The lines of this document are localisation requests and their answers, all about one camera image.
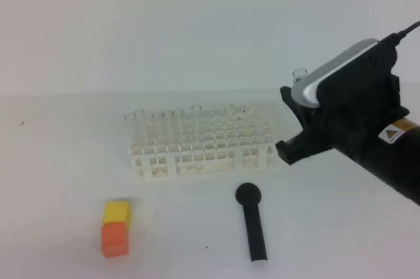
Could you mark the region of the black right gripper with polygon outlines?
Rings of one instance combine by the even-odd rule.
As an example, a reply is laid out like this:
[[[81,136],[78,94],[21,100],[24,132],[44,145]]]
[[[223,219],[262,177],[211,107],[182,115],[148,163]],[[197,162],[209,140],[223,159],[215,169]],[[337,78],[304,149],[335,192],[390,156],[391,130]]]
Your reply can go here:
[[[321,78],[316,104],[297,98],[299,87],[283,86],[283,102],[301,124],[301,132],[288,141],[276,143],[279,157],[291,165],[332,148],[359,150],[388,124],[408,115],[400,100],[400,82],[392,74],[398,58],[396,48],[405,32],[392,33],[368,50]]]

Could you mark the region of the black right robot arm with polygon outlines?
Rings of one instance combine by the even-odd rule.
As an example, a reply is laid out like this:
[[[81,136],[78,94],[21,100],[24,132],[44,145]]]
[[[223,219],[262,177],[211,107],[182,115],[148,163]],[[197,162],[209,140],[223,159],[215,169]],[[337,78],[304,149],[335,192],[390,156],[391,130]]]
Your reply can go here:
[[[407,199],[419,202],[419,126],[400,101],[392,73],[402,30],[355,43],[280,89],[301,132],[276,144],[287,164],[335,149]]]

